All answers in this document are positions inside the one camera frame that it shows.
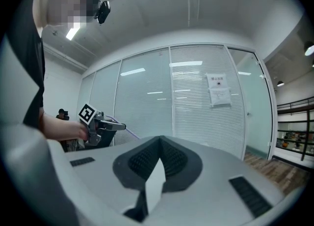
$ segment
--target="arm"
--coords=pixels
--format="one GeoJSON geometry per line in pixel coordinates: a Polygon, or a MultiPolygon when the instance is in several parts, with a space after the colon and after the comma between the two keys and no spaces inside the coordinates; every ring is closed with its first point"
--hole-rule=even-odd
{"type": "Polygon", "coordinates": [[[39,110],[39,130],[46,138],[56,141],[88,140],[88,132],[83,124],[77,121],[66,121],[52,117],[44,112],[43,107],[39,110]]]}

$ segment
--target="ceiling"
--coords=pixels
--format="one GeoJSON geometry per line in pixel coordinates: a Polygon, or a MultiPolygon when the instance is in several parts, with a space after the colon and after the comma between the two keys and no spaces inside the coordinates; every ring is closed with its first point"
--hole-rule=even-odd
{"type": "Polygon", "coordinates": [[[48,26],[42,37],[44,43],[89,67],[120,47],[165,31],[227,28],[251,37],[272,5],[273,0],[110,0],[111,13],[101,26],[97,21],[88,23],[72,41],[65,37],[66,26],[48,26]]]}
{"type": "Polygon", "coordinates": [[[313,40],[313,26],[305,16],[301,19],[298,30],[290,35],[282,48],[266,62],[274,88],[277,88],[278,81],[287,84],[314,70],[314,55],[304,55],[304,43],[313,40]]]}

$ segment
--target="window blinds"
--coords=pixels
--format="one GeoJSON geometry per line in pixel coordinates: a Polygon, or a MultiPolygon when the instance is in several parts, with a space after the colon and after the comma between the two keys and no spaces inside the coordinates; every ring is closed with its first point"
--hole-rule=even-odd
{"type": "MultiPolygon", "coordinates": [[[[172,95],[168,49],[122,61],[114,116],[139,137],[172,135],[172,95]]],[[[134,141],[118,131],[115,145],[134,141]]]]}
{"type": "Polygon", "coordinates": [[[113,115],[114,94],[120,63],[109,65],[96,72],[90,96],[90,104],[105,115],[113,115]]]}
{"type": "Polygon", "coordinates": [[[84,104],[87,102],[89,103],[90,98],[90,92],[93,85],[95,73],[87,76],[82,80],[82,83],[80,85],[79,89],[79,95],[78,95],[78,108],[77,108],[77,120],[79,120],[79,112],[83,108],[84,104]]]}
{"type": "Polygon", "coordinates": [[[236,71],[223,46],[171,49],[175,136],[230,152],[241,158],[244,106],[236,71]],[[231,105],[212,107],[206,73],[225,73],[231,105]]]}

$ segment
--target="ceiling light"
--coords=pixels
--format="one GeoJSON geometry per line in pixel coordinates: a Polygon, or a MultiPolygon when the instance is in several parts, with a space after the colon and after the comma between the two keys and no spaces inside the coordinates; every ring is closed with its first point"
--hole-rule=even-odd
{"type": "Polygon", "coordinates": [[[170,63],[170,67],[179,67],[179,66],[190,66],[190,65],[202,65],[203,61],[189,61],[189,62],[179,62],[179,63],[170,63]]]}
{"type": "Polygon", "coordinates": [[[250,75],[251,75],[251,73],[248,73],[248,72],[242,72],[242,71],[239,71],[239,74],[240,74],[240,75],[247,75],[247,76],[250,76],[250,75]]]}
{"type": "Polygon", "coordinates": [[[77,31],[79,30],[79,28],[71,28],[66,36],[66,38],[68,38],[70,41],[72,40],[72,38],[75,36],[75,34],[77,33],[77,31]]]}
{"type": "Polygon", "coordinates": [[[130,74],[134,74],[134,73],[138,73],[138,72],[142,72],[145,71],[144,68],[140,68],[140,69],[136,69],[136,70],[132,70],[132,71],[127,71],[127,72],[123,72],[120,75],[121,76],[126,76],[126,75],[130,75],[130,74]]]}
{"type": "Polygon", "coordinates": [[[278,84],[277,84],[277,86],[278,86],[278,87],[281,87],[281,86],[283,86],[284,84],[285,84],[284,82],[279,81],[278,84]]]}
{"type": "Polygon", "coordinates": [[[314,43],[311,41],[307,41],[304,44],[304,52],[306,56],[310,56],[314,53],[314,43]]]}
{"type": "Polygon", "coordinates": [[[157,92],[147,92],[147,94],[157,94],[157,93],[162,93],[162,91],[157,91],[157,92]]]}

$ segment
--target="wooden floor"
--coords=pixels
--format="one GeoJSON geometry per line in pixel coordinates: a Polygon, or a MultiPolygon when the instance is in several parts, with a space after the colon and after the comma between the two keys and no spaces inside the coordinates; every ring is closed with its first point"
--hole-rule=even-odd
{"type": "Polygon", "coordinates": [[[282,161],[272,159],[267,161],[252,153],[246,152],[245,163],[266,176],[285,195],[295,188],[307,184],[310,173],[282,161]]]}

